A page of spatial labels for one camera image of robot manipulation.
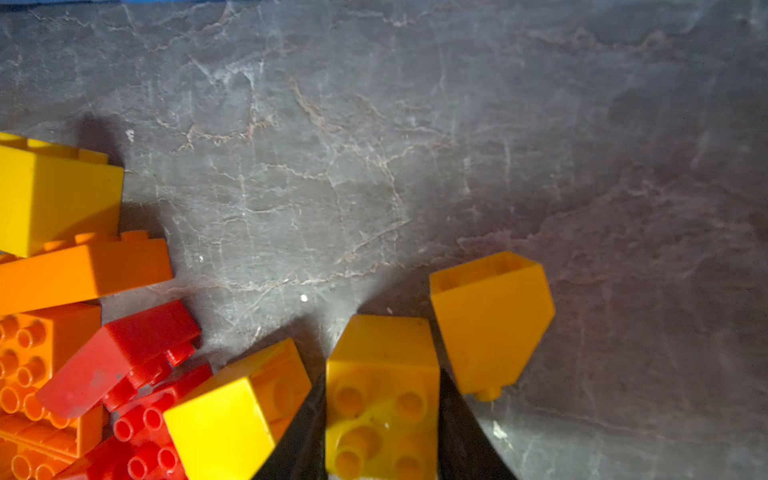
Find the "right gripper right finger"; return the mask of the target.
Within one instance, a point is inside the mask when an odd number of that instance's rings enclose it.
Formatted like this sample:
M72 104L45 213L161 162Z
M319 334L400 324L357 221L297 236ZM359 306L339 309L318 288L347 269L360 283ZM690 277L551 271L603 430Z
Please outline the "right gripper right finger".
M517 480L444 369L440 372L438 467L440 479Z

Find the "yellow sloped lego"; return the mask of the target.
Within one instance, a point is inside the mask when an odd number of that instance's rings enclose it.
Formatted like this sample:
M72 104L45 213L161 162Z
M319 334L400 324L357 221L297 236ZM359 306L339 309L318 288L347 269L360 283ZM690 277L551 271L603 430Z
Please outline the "yellow sloped lego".
M543 266L501 252L429 277L458 389L492 402L514 384L555 316Z

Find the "yellow lego pair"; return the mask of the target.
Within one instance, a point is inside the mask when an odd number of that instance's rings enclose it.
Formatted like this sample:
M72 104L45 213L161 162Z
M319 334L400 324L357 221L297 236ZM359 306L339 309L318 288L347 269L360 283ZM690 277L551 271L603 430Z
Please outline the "yellow lego pair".
M326 362L326 384L329 474L436 478L440 366L427 320L353 316Z

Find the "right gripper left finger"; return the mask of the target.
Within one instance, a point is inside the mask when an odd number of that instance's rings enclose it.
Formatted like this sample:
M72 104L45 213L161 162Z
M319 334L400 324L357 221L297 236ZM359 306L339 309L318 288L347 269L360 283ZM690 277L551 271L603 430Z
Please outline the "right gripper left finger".
M252 479L326 479L326 414L326 376L322 374Z

